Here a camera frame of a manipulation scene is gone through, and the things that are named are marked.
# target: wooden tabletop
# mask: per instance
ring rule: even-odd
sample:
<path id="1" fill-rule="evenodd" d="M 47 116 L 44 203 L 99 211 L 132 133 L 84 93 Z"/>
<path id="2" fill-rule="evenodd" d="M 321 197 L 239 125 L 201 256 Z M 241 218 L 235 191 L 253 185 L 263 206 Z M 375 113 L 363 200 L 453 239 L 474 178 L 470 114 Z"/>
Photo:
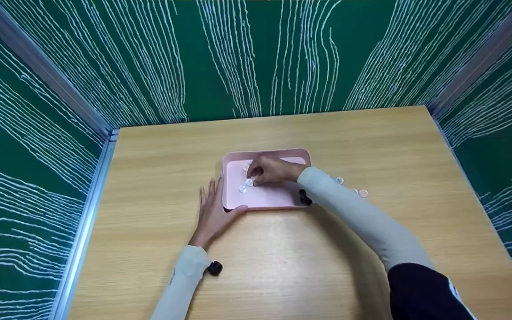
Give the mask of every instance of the wooden tabletop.
<path id="1" fill-rule="evenodd" d="M 148 320 L 227 152 L 306 148 L 421 240 L 480 320 L 512 319 L 512 261 L 425 107 L 123 128 L 70 311 Z M 386 320 L 382 264 L 331 215 L 253 212 L 209 251 L 189 320 Z"/>

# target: small object on table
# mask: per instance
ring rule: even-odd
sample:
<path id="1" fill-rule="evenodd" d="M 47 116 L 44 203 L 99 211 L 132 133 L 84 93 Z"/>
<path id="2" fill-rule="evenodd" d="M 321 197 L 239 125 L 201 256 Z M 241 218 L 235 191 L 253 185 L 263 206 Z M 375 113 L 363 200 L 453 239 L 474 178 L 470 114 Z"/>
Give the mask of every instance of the small object on table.
<path id="1" fill-rule="evenodd" d="M 222 264 L 219 262 L 219 261 L 213 261 L 211 262 L 211 264 L 209 265 L 209 267 L 207 267 L 207 271 L 212 275 L 212 276 L 217 276 L 220 274 L 220 272 L 222 271 Z"/>
<path id="2" fill-rule="evenodd" d="M 313 203 L 313 201 L 307 197 L 307 192 L 305 192 L 303 189 L 299 190 L 299 202 L 301 202 L 301 204 L 307 205 L 308 207 Z"/>

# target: right hand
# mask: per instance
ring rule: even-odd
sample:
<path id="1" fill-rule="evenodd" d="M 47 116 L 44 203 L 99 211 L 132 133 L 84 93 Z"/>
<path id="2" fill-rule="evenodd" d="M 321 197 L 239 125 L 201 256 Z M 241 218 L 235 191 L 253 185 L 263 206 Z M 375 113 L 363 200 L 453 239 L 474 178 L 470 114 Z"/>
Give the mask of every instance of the right hand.
<path id="1" fill-rule="evenodd" d="M 258 156 L 252 160 L 246 178 L 256 176 L 254 186 L 260 186 L 268 182 L 297 182 L 297 178 L 307 167 L 305 164 L 294 164 L 275 156 Z"/>

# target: forearm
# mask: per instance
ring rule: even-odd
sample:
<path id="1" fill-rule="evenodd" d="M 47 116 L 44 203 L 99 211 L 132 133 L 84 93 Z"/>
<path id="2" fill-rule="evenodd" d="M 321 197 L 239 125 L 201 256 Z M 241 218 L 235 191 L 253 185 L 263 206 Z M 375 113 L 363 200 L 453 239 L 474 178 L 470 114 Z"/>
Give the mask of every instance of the forearm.
<path id="1" fill-rule="evenodd" d="M 193 293 L 209 264 L 211 260 L 201 247 L 187 245 L 183 248 L 151 320 L 185 319 Z"/>
<path id="2" fill-rule="evenodd" d="M 375 251 L 387 272 L 400 263 L 417 263 L 433 269 L 425 250 L 408 229 L 325 172 L 307 168 L 297 182 L 313 202 L 338 216 Z"/>

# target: black sleeve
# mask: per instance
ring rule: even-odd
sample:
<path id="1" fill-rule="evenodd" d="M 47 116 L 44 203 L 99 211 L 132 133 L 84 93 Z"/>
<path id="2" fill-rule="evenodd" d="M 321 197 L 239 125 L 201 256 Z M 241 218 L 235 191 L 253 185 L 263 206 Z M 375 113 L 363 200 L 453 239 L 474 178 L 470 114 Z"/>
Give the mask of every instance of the black sleeve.
<path id="1" fill-rule="evenodd" d="M 388 272 L 394 320 L 476 320 L 451 281 L 423 265 L 403 263 Z"/>

